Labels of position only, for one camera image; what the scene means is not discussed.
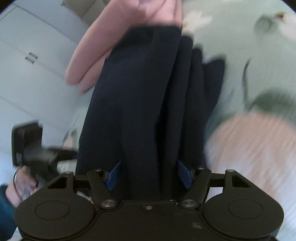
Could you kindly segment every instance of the folded black cloth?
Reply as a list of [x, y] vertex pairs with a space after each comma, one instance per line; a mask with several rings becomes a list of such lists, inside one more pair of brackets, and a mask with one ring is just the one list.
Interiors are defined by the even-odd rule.
[[192, 167], [203, 158], [205, 123], [224, 74], [224, 61], [213, 74], [215, 64], [203, 65], [201, 51], [192, 46], [177, 27], [138, 27], [124, 36], [94, 89], [79, 141], [77, 175], [110, 171], [121, 162], [122, 176], [112, 195], [172, 198], [178, 158]]

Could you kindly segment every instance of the person's wrist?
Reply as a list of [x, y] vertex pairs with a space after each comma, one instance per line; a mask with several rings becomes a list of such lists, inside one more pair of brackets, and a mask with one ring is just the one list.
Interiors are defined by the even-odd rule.
[[13, 182], [11, 182], [8, 185], [8, 187], [5, 191], [5, 194], [6, 194], [8, 201], [11, 203], [12, 206], [17, 207], [18, 205], [20, 205], [21, 200], [19, 199], [17, 193], [15, 192]]

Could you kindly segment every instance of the screw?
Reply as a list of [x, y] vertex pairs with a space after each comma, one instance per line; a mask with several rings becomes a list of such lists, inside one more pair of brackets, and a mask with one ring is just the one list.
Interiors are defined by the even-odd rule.
[[150, 206], [150, 205], [147, 205], [147, 206], [145, 206], [145, 209], [149, 211], [149, 210], [152, 210], [152, 209], [153, 209], [153, 207], [152, 207], [152, 206]]
[[116, 205], [116, 201], [114, 201], [112, 199], [106, 199], [101, 202], [101, 205], [103, 207], [114, 207]]
[[184, 207], [194, 207], [196, 206], [196, 201], [195, 200], [192, 200], [192, 199], [186, 199], [182, 202], [182, 205]]

